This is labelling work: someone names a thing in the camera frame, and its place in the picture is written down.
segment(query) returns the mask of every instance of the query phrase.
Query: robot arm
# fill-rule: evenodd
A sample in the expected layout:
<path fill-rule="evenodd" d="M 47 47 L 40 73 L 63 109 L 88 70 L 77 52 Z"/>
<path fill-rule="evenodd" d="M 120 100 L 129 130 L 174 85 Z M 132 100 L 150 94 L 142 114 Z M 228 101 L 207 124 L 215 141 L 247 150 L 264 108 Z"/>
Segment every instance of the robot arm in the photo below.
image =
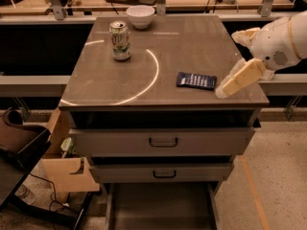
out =
<path fill-rule="evenodd" d="M 236 32 L 232 38 L 249 48 L 253 59 L 238 61 L 216 89 L 219 98 L 231 96 L 260 79 L 270 80 L 275 71 L 307 58 L 307 11 L 277 19 L 262 29 Z"/>

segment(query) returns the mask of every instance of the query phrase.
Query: gray tabletop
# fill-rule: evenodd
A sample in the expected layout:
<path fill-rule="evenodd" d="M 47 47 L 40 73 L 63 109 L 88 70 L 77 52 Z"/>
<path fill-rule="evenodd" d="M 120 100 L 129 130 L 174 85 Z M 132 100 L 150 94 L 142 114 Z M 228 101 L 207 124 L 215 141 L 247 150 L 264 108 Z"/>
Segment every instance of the gray tabletop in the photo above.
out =
<path fill-rule="evenodd" d="M 114 20 L 126 21 L 130 29 L 131 57 L 126 61 L 112 56 L 108 26 Z M 176 85 L 178 72 L 217 76 L 218 85 L 241 57 L 215 15 L 155 16 L 146 30 L 133 28 L 124 16 L 99 17 L 59 108 L 267 106 L 258 83 L 222 100 L 213 91 Z"/>

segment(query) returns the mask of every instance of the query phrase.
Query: cardboard box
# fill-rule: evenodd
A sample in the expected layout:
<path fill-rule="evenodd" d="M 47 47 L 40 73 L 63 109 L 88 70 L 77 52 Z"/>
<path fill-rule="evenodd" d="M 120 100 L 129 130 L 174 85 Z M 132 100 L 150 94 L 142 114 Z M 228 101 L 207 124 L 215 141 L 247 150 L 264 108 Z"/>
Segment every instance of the cardboard box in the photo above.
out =
<path fill-rule="evenodd" d="M 49 129 L 51 135 L 49 141 L 51 142 L 50 148 L 46 151 L 45 157 L 48 154 L 54 154 L 60 157 L 60 145 L 68 137 L 69 122 L 67 118 L 57 108 L 53 111 L 46 127 Z"/>
<path fill-rule="evenodd" d="M 57 200 L 65 202 L 69 193 L 98 192 L 100 184 L 94 181 L 86 158 L 61 158 L 60 145 L 68 137 L 69 123 L 57 108 L 47 124 L 51 135 L 50 148 L 41 159 L 46 178 L 55 184 Z"/>

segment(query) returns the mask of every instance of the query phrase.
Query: cabinet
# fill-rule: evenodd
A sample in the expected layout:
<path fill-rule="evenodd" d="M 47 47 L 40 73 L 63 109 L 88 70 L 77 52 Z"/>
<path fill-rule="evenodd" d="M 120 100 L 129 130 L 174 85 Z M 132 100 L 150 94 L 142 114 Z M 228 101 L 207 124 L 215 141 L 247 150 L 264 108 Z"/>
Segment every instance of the cabinet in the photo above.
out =
<path fill-rule="evenodd" d="M 126 61 L 112 57 L 113 20 L 94 23 L 59 104 L 77 151 L 108 192 L 106 228 L 148 229 L 156 222 L 153 229 L 176 229 L 180 222 L 215 229 L 214 193 L 268 100 L 257 83 L 223 100 L 176 86 L 179 71 L 215 75 L 219 84 L 241 57 L 218 16 L 156 16 L 147 30 L 130 26 Z M 186 209 L 183 221 L 177 207 Z"/>

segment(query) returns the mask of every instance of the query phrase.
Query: drawer front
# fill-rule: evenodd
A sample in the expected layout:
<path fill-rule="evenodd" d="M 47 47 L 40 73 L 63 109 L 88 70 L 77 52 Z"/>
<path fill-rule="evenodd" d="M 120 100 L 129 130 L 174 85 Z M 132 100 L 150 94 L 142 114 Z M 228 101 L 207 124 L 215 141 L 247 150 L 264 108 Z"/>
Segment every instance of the drawer front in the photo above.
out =
<path fill-rule="evenodd" d="M 90 156 L 243 154 L 254 129 L 131 131 L 72 129 L 77 151 Z"/>
<path fill-rule="evenodd" d="M 232 170 L 231 163 L 194 165 L 94 166 L 90 169 L 97 183 L 223 181 Z"/>

